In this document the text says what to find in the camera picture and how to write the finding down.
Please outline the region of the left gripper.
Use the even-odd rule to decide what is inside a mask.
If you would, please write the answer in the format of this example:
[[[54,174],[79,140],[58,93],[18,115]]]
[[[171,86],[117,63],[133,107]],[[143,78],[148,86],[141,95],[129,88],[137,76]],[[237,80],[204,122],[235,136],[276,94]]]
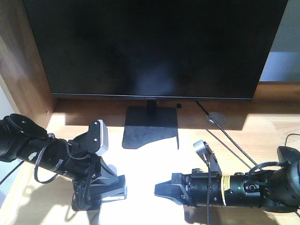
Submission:
[[[65,141],[66,158],[63,175],[72,179],[73,210],[91,210],[91,198],[126,198],[125,175],[118,176],[99,153],[99,138],[77,138]]]

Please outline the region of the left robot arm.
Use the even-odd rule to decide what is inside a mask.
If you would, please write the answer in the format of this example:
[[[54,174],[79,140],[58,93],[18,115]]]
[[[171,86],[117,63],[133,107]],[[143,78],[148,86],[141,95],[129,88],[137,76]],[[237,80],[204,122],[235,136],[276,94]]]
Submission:
[[[125,176],[118,176],[104,162],[108,150],[108,130],[103,120],[92,121],[87,132],[73,140],[56,138],[26,116],[13,113],[0,121],[0,159],[17,158],[34,164],[39,182],[40,167],[72,180],[72,209],[98,210],[104,202],[126,199]]]

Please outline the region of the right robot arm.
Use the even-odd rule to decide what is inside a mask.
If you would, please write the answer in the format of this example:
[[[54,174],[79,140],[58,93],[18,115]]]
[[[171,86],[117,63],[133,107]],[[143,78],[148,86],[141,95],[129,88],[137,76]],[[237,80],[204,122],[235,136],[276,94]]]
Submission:
[[[275,213],[296,212],[300,207],[300,162],[286,162],[278,170],[262,170],[251,175],[203,172],[174,173],[170,181],[155,185],[155,196],[178,205],[198,208],[250,207]]]

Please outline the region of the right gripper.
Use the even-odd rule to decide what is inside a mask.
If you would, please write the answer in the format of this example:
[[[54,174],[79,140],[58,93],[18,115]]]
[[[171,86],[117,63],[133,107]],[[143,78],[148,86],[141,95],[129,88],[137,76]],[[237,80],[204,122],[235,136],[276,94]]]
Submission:
[[[210,206],[223,206],[221,177],[222,173],[211,172]],[[191,174],[172,173],[171,184],[156,184],[154,194],[178,205],[206,206],[208,182],[209,173],[200,169],[193,169]]]

